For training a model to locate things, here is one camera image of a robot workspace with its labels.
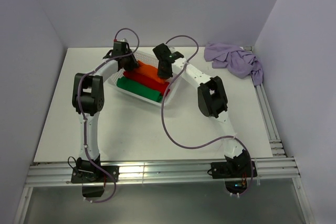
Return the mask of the white plastic basket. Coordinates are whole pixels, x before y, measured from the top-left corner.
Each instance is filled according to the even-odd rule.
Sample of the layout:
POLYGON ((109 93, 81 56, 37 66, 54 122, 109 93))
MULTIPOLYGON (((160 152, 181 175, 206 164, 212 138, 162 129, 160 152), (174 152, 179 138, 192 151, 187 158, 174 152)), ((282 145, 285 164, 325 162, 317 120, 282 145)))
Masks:
MULTIPOLYGON (((154 67, 158 67, 158 63, 159 61, 157 60, 157 58, 155 57, 154 53, 151 51, 145 51, 144 48, 140 48, 138 51, 136 51, 134 53, 134 56, 136 58, 136 60, 139 60, 141 62, 143 62, 144 64, 147 64, 147 65, 151 65, 151 66, 154 66, 154 67)), ((148 99, 147 97, 143 97, 141 95, 138 95, 136 93, 133 93, 133 92, 130 92, 128 90, 125 90, 125 89, 122 89, 122 88, 119 88, 117 86, 117 81, 119 79, 121 79, 122 77, 124 77, 123 75, 123 72, 124 72, 124 69, 118 71, 117 73, 113 74, 108 80, 107 80, 107 84, 116 89, 117 91, 121 92, 121 93, 124 93, 126 95, 129 95, 131 97, 135 97, 141 101, 145 101, 147 103, 150 103, 150 104, 154 104, 156 106, 161 106, 161 101, 157 102, 157 101, 154 101, 154 100, 151 100, 151 99, 148 99)), ((170 90, 165 98, 165 102, 164 102, 164 105, 169 105, 172 101, 172 99, 174 98, 174 96, 176 95, 176 92, 180 86, 180 83, 181 83, 181 80, 182 78, 179 77, 175 82, 173 82, 173 84, 170 86, 170 90)))

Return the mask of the orange t shirt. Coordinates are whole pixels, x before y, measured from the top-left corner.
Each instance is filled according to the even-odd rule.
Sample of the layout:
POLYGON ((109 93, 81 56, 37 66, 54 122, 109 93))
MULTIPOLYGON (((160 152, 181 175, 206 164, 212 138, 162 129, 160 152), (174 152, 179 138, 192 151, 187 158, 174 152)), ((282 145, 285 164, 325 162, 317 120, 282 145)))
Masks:
POLYGON ((158 69, 156 67, 145 64, 139 60, 138 65, 139 66, 133 70, 134 72, 146 76, 160 84, 164 84, 165 82, 167 82, 167 79, 163 79, 158 76, 158 69))

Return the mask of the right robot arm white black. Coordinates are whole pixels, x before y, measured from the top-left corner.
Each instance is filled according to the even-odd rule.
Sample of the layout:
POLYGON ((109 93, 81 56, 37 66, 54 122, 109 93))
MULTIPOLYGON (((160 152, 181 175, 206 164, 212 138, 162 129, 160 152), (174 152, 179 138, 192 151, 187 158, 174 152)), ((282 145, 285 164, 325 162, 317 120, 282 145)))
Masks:
POLYGON ((246 166, 253 169, 251 155, 245 144, 239 140, 234 132, 233 126, 228 116, 228 98, 220 77, 211 77, 202 73, 195 66, 190 64, 189 59, 178 56, 177 53, 170 54, 158 59, 158 76, 172 77, 170 84, 173 84, 178 78, 183 78, 197 91, 197 106, 200 112, 207 118, 214 118, 221 127, 229 130, 230 135, 217 137, 207 143, 198 146, 185 146, 178 143, 171 137, 167 130, 164 119, 164 103, 166 92, 164 92, 161 102, 161 122, 163 130, 169 140, 176 146, 186 150, 197 150, 205 148, 219 141, 226 142, 224 157, 227 163, 228 173, 234 177, 240 176, 246 166))

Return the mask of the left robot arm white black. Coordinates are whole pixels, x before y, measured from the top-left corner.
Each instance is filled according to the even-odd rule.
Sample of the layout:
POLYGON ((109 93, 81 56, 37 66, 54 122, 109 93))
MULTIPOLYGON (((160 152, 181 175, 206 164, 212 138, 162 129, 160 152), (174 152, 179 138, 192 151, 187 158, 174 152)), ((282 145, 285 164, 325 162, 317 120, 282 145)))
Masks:
POLYGON ((103 174, 107 174, 101 167, 98 148, 98 119, 104 106, 103 85, 121 69, 133 70, 138 66, 132 50, 117 52, 112 49, 92 71, 75 75, 72 106, 80 115, 83 140, 75 170, 91 182, 96 182, 103 174))

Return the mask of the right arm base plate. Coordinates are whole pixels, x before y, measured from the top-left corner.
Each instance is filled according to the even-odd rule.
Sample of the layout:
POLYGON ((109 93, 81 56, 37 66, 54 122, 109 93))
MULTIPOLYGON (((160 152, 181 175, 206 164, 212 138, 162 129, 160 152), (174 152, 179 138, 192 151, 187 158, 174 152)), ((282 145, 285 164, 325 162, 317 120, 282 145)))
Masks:
POLYGON ((231 179, 231 178, 243 178, 243 176, 257 177, 257 171, 255 163, 252 162, 253 168, 250 167, 250 163, 238 164, 234 162, 212 162, 210 169, 207 173, 212 176, 213 179, 231 179))

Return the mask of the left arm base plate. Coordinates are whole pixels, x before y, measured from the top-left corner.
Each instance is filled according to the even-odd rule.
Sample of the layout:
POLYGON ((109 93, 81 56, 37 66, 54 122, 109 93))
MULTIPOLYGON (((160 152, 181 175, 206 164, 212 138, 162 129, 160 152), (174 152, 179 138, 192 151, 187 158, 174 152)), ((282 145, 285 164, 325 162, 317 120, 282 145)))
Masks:
POLYGON ((83 183, 112 183, 117 182, 119 177, 119 166, 103 166, 102 167, 108 174, 110 174, 113 179, 101 170, 96 170, 95 172, 79 170, 75 168, 72 172, 70 182, 72 184, 83 184, 83 183))

